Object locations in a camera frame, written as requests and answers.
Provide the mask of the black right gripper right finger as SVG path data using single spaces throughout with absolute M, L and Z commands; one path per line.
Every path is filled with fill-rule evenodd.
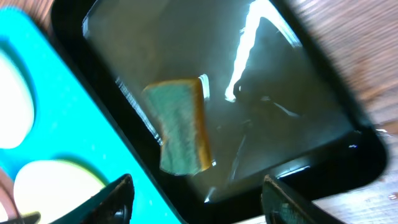
M 261 202 L 268 224 L 343 224 L 271 175 L 264 177 Z

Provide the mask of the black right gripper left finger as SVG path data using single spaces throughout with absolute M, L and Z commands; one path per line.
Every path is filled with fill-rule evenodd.
M 129 224 L 134 202 L 134 184 L 124 174 L 53 224 Z

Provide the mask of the yellow-green rimmed plate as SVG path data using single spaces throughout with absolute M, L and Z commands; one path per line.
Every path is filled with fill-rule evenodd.
M 19 213 L 40 213 L 39 223 L 52 223 L 105 187 L 89 169 L 63 160 L 33 161 L 22 167 L 14 181 Z

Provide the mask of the yellow green scrub sponge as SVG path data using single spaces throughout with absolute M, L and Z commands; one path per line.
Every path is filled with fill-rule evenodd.
M 212 166 L 199 78 L 167 80 L 146 86 L 142 96 L 160 126 L 160 169 L 196 175 Z

